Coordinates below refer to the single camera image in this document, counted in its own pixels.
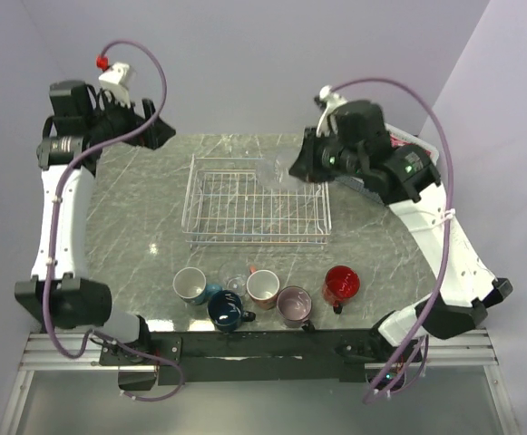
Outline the clear plastic cup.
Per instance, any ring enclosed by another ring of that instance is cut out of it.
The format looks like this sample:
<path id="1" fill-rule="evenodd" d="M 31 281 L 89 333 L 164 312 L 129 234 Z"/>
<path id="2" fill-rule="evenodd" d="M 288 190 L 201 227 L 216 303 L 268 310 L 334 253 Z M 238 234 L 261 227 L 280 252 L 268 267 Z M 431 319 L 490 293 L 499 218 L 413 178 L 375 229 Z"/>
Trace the clear plastic cup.
<path id="1" fill-rule="evenodd" d="M 305 183 L 289 174 L 289 169 L 295 163 L 299 151 L 284 149 L 268 155 L 256 164 L 257 182 L 267 189 L 299 191 Z"/>

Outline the red mug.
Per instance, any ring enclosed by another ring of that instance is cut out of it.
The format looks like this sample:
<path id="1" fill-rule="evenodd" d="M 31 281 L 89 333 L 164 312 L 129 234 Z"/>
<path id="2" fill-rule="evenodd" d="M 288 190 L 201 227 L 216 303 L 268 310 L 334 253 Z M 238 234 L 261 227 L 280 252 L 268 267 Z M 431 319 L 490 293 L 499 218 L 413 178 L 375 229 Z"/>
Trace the red mug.
<path id="1" fill-rule="evenodd" d="M 360 278 L 353 269 L 348 266 L 334 266 L 325 275 L 322 296 L 335 314 L 341 314 L 360 286 Z"/>

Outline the salmon pink mug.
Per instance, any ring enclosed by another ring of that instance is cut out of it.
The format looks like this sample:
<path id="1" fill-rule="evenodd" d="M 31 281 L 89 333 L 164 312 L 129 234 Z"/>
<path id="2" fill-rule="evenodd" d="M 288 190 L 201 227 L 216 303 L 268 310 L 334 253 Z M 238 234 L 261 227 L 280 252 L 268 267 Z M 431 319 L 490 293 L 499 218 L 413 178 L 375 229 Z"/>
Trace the salmon pink mug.
<path id="1" fill-rule="evenodd" d="M 246 288 L 250 299 L 256 306 L 269 310 L 276 305 L 280 281 L 274 272 L 250 266 Z"/>

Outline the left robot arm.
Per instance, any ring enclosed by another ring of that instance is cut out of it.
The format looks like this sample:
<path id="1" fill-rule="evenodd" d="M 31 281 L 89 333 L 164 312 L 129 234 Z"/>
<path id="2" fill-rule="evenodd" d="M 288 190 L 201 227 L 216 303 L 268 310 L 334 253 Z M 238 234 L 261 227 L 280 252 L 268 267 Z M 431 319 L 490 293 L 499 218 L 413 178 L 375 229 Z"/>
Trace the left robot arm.
<path id="1" fill-rule="evenodd" d="M 139 315 L 114 307 L 108 285 L 89 279 L 85 259 L 87 211 L 92 198 L 101 143 L 123 141 L 156 150 L 176 131 L 157 114 L 153 101 L 135 112 L 124 79 L 51 84 L 54 110 L 36 149 L 44 191 L 41 236 L 30 277 L 15 284 L 15 300 L 46 332 L 85 326 L 122 343 L 135 364 L 148 362 L 154 342 Z"/>

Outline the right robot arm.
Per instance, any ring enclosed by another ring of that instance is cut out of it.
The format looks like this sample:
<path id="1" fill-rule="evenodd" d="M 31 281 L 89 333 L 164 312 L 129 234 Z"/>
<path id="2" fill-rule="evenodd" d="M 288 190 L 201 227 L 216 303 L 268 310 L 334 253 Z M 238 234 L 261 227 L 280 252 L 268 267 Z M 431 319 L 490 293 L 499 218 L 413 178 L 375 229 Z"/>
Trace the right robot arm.
<path id="1" fill-rule="evenodd" d="M 442 277 L 438 295 L 393 311 L 373 327 L 371 353 L 390 361 L 406 337 L 448 339 L 476 328 L 512 293 L 477 255 L 457 221 L 448 191 L 418 144 L 394 146 L 379 105 L 317 96 L 322 114 L 307 127 L 290 176 L 307 183 L 350 180 L 376 195 L 405 225 L 428 265 Z"/>

